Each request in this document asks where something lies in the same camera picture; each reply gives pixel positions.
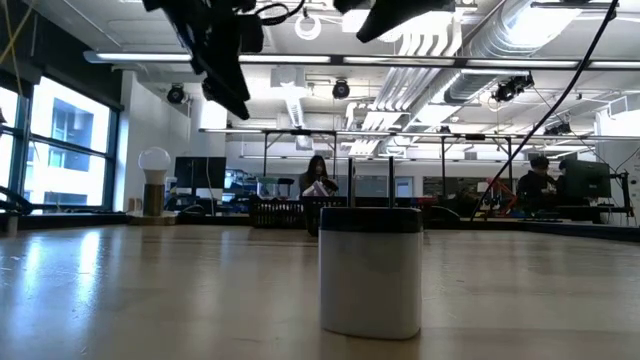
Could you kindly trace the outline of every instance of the man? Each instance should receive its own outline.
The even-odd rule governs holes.
[[[556,181],[547,174],[549,159],[539,156],[530,161],[531,170],[518,181],[517,194],[525,209],[537,211],[552,207],[551,199],[546,196],[553,192]]]

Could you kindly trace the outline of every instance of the window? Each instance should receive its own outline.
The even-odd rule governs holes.
[[[0,185],[4,187],[9,186],[12,153],[13,137],[7,134],[0,136]]]
[[[47,192],[44,203],[51,205],[87,205],[87,195]]]
[[[0,109],[2,116],[7,120],[5,126],[16,126],[16,111],[18,110],[18,94],[7,89],[0,88]]]
[[[33,142],[24,193],[34,204],[102,205],[105,158]]]
[[[42,78],[35,87],[32,112],[34,134],[107,151],[111,113],[108,107]]]
[[[34,87],[23,194],[34,204],[102,206],[111,110],[53,80]]]

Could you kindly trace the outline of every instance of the black lid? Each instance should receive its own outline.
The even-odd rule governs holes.
[[[422,232],[422,212],[409,208],[323,208],[320,229],[344,232]]]

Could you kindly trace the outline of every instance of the computer monitor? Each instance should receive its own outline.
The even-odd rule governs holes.
[[[580,160],[565,160],[566,196],[574,198],[610,198],[609,165]]]
[[[179,188],[190,188],[195,196],[196,189],[224,189],[227,158],[223,157],[177,157],[175,177]]]

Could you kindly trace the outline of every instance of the white cylindrical container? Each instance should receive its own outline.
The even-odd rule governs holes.
[[[422,317],[421,212],[324,208],[320,222],[322,328],[377,339],[415,336]]]

